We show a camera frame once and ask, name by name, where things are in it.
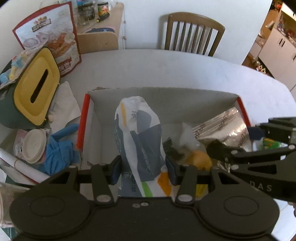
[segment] cardboard box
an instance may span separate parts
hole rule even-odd
[[[122,98],[141,96],[158,115],[162,140],[178,141],[182,122],[196,126],[216,115],[236,107],[250,126],[240,97],[221,91],[189,88],[97,88],[85,95],[78,131],[77,148],[83,156],[82,169],[98,163],[110,163],[118,154],[114,137],[115,111]],[[110,187],[117,196],[117,186]],[[91,184],[83,184],[81,193],[93,199]]]

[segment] silver foil packet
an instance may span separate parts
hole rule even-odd
[[[214,140],[219,140],[226,146],[241,147],[247,152],[252,151],[247,126],[235,107],[201,123],[192,130],[195,138],[205,146]]]

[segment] wooden chair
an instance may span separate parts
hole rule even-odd
[[[193,51],[195,49],[195,46],[197,44],[196,41],[197,41],[197,35],[198,35],[199,27],[203,26],[202,33],[201,33],[201,36],[200,36],[200,41],[199,41],[196,53],[200,52],[202,42],[203,42],[203,38],[204,38],[204,35],[205,35],[206,27],[209,27],[210,28],[209,35],[207,37],[205,47],[203,49],[202,54],[204,55],[206,50],[207,50],[207,47],[208,47],[209,42],[210,42],[212,30],[216,29],[218,31],[218,33],[216,35],[216,38],[215,38],[215,40],[213,42],[213,45],[212,45],[212,47],[210,49],[210,52],[209,52],[209,56],[214,55],[214,53],[215,53],[215,51],[216,51],[216,49],[218,47],[218,44],[219,44],[219,42],[220,42],[220,40],[221,40],[221,38],[222,38],[222,36],[224,34],[224,31],[225,31],[224,26],[222,26],[217,21],[215,21],[215,20],[213,20],[211,18],[207,18],[207,17],[202,16],[202,15],[189,13],[189,12],[172,13],[168,17],[168,26],[167,26],[167,32],[166,32],[166,37],[165,37],[165,49],[166,50],[170,49],[170,42],[171,42],[171,38],[172,38],[173,23],[174,22],[178,22],[178,23],[177,23],[176,33],[175,33],[173,50],[176,50],[178,35],[179,35],[180,22],[184,22],[183,29],[182,29],[182,34],[181,34],[181,39],[180,39],[179,51],[182,50],[185,31],[186,31],[186,24],[190,23],[190,27],[189,27],[189,31],[188,31],[188,35],[187,35],[187,40],[186,40],[186,45],[185,45],[185,52],[188,51],[188,46],[189,46],[189,43],[190,43],[190,38],[191,38],[191,33],[192,33],[192,26],[197,25],[197,28],[196,28],[196,31],[195,31],[195,34],[194,34],[194,37],[193,37],[191,53],[193,53]]]

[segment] bolt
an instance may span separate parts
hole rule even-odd
[[[110,202],[111,201],[111,197],[109,195],[103,194],[103,195],[97,196],[96,200],[98,202]]]
[[[139,208],[139,207],[141,207],[141,205],[140,205],[139,203],[134,203],[132,206],[133,206],[134,208]]]
[[[148,202],[141,202],[141,206],[143,206],[143,207],[146,207],[146,206],[148,206],[148,205],[149,205]]]
[[[193,197],[188,194],[182,194],[182,195],[178,196],[178,199],[181,202],[190,202],[193,200]]]
[[[231,166],[231,170],[234,170],[234,171],[237,170],[238,168],[239,168],[238,165],[232,165],[232,166]]]

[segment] white table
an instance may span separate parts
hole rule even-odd
[[[97,87],[184,87],[238,94],[251,123],[296,116],[296,103],[279,81],[217,58],[167,50],[115,50],[82,55],[82,63],[62,78],[82,107],[84,94]],[[280,241],[296,233],[293,208],[278,202],[281,215],[273,231]]]

